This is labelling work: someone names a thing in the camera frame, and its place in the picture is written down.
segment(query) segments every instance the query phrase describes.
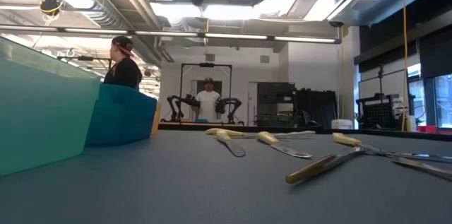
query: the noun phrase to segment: kitchen tool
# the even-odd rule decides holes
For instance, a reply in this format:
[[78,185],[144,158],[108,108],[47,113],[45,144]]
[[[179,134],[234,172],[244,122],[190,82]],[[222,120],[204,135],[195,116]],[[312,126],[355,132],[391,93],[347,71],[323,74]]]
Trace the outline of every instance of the kitchen tool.
[[293,184],[295,182],[312,178],[323,172],[331,170],[334,167],[337,167],[340,164],[344,163],[345,161],[353,158],[355,155],[363,154],[366,151],[367,150],[364,149],[363,147],[354,147],[343,153],[328,155],[325,158],[317,160],[307,165],[306,167],[303,167],[295,172],[288,174],[285,177],[285,181],[289,184]]
[[367,144],[363,144],[360,140],[351,138],[342,133],[333,133],[333,138],[336,143],[342,143],[342,144],[349,145],[349,146],[361,146],[376,155],[398,156],[398,157],[409,158],[409,159],[430,160],[430,161],[452,163],[451,156],[431,155],[431,154],[425,154],[425,153],[395,153],[395,152],[383,151],[376,146],[370,146]]
[[452,171],[444,170],[438,167],[433,167],[431,165],[420,163],[414,160],[408,160],[407,158],[402,158],[398,156],[395,156],[392,159],[393,162],[396,164],[404,165],[406,167],[412,167],[421,171],[429,172],[433,175],[438,175],[440,177],[452,180]]
[[[245,134],[243,132],[232,131],[229,129],[217,129],[217,128],[206,130],[206,134],[207,135],[215,135],[217,133],[217,131],[219,131],[219,130],[226,131],[226,133],[229,136],[232,136],[234,138],[256,138],[256,135],[253,135],[253,134]],[[277,137],[277,138],[292,138],[292,137],[296,137],[296,136],[313,136],[315,134],[316,134],[315,131],[301,131],[301,132],[273,134],[273,136]]]
[[294,156],[294,157],[298,157],[298,158],[310,158],[312,157],[312,155],[308,154],[308,153],[303,153],[300,152],[298,150],[295,150],[289,146],[286,146],[285,144],[280,143],[279,140],[276,139],[276,137],[274,137],[272,134],[266,132],[266,131],[262,131],[259,132],[256,135],[257,139],[265,142],[267,144],[269,144],[272,148],[281,151],[285,154]]
[[218,130],[215,135],[219,141],[227,146],[234,156],[243,157],[246,155],[245,150],[237,142],[234,142],[225,130]]

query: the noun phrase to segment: white t-shirt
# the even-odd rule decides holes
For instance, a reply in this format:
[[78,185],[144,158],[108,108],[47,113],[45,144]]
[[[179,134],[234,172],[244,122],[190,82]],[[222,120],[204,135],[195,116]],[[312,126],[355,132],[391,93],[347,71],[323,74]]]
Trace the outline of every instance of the white t-shirt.
[[216,122],[218,120],[217,113],[215,112],[215,103],[218,98],[220,98],[220,94],[215,91],[206,92],[203,90],[198,93],[196,100],[201,103],[198,119],[207,119],[209,122]]

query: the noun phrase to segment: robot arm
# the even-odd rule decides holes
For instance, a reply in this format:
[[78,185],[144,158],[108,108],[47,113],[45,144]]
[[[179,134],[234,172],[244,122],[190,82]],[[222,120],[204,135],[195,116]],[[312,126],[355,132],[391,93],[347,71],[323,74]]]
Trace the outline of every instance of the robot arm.
[[[171,120],[170,122],[180,122],[181,117],[184,117],[184,113],[181,111],[181,103],[185,103],[192,107],[199,107],[201,104],[199,101],[195,99],[194,96],[191,96],[190,94],[187,94],[185,98],[181,98],[176,95],[170,95],[167,97],[169,108],[171,108]],[[173,100],[176,100],[176,106],[177,106],[177,112],[173,105]]]
[[226,113],[226,105],[233,105],[232,111],[227,115],[227,123],[234,124],[235,112],[242,105],[242,101],[237,98],[219,98],[215,104],[215,111],[224,114]]

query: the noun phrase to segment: blue container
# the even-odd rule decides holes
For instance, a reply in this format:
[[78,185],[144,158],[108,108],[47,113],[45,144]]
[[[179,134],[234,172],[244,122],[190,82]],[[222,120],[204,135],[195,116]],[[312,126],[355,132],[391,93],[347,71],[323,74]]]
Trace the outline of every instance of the blue container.
[[119,146],[147,139],[157,100],[125,86],[101,85],[86,146]]
[[80,154],[100,77],[0,37],[0,176]]

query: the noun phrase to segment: white wall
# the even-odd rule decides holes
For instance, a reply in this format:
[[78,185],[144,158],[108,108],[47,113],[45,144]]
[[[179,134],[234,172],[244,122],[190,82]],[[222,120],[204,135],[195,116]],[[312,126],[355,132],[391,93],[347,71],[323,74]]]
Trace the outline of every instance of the white wall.
[[289,80],[298,89],[337,91],[338,45],[289,43]]
[[[168,95],[179,95],[180,69],[181,63],[205,62],[203,52],[204,47],[192,47],[184,49],[181,47],[170,47],[167,49],[177,63],[163,64],[161,69],[160,96],[162,101],[161,118],[170,111],[170,106],[166,101]],[[248,84],[249,82],[273,82],[278,80],[278,54],[274,54],[272,49],[266,48],[241,48],[240,50],[229,47],[209,47],[209,52],[215,54],[216,64],[231,64],[232,69],[232,97],[242,101],[242,106],[237,110],[237,117],[246,123],[248,115]],[[269,55],[270,63],[261,64],[260,56]],[[222,96],[229,97],[229,77],[219,67],[200,68],[193,66],[183,77],[182,95],[190,93],[192,80],[204,80],[211,77],[213,80],[222,81]],[[182,112],[188,117],[189,106],[183,104]],[[227,121],[226,115],[222,116],[223,121]]]
[[287,43],[279,54],[278,80],[280,82],[289,81],[289,43]]
[[339,46],[338,56],[338,106],[339,118],[355,120],[355,113],[358,113],[358,105],[355,100],[359,99],[360,80],[358,66],[354,63],[354,58],[359,55],[359,28],[349,27],[347,35],[344,36],[342,47]]

